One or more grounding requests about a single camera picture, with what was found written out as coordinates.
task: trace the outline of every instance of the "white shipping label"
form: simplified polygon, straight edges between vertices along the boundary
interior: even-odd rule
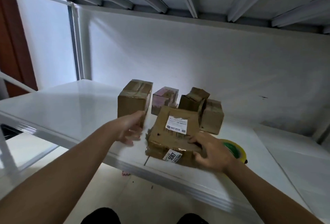
[[[170,149],[164,156],[163,160],[169,161],[172,163],[177,163],[181,156],[182,156],[182,154],[180,154],[179,152]]]
[[[187,134],[187,125],[187,119],[169,116],[165,127],[178,133]]]

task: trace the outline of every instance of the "floor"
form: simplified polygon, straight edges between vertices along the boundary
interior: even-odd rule
[[[53,145],[26,133],[11,138],[6,143],[18,167]],[[19,172],[16,180],[23,181],[65,151],[65,148],[56,148],[31,167]],[[0,198],[16,184],[13,173],[10,176],[8,171],[0,167]],[[106,164],[101,164],[65,224],[80,223],[86,215],[100,207],[112,208],[123,224],[175,224],[180,217],[190,212],[200,215],[209,224],[245,223],[220,209],[136,176],[122,176],[120,170]]]

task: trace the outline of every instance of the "package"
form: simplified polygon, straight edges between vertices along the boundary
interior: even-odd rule
[[[133,114],[138,110],[148,110],[152,82],[131,80],[118,96],[118,117]]]
[[[206,100],[206,106],[203,111],[200,130],[211,134],[219,134],[224,113],[220,101]]]
[[[200,145],[188,143],[188,140],[198,132],[197,112],[162,106],[155,125],[146,136],[146,155],[196,168],[193,151],[205,155]]]
[[[203,89],[193,87],[190,93],[181,96],[179,109],[198,112],[199,122],[201,122],[205,102],[209,96],[210,94]]]
[[[162,106],[177,106],[179,89],[163,87],[152,95],[151,114],[158,115]]]

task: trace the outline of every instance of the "white wall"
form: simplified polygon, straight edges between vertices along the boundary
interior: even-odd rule
[[[180,94],[196,86],[221,100],[225,114],[301,134],[313,131],[329,105],[326,36],[286,37],[278,30],[262,34],[88,10],[80,17],[95,81],[123,88],[141,79],[154,82],[154,92],[169,86]]]
[[[68,8],[50,0],[17,0],[39,89],[76,80]]]

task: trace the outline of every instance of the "person's left hand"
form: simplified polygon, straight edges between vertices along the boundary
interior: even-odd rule
[[[140,119],[146,114],[144,111],[137,111],[134,114],[125,115],[115,119],[121,129],[118,141],[133,145],[133,140],[140,140],[142,128],[138,125]]]

